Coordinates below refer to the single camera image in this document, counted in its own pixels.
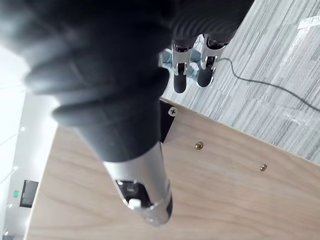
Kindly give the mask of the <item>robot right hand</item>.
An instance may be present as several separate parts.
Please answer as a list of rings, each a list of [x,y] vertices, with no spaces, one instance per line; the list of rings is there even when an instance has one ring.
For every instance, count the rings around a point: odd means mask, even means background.
[[[103,162],[124,204],[166,224],[173,198],[161,146],[160,53],[211,34],[226,46],[251,0],[3,0],[0,44],[30,67],[29,90]]]

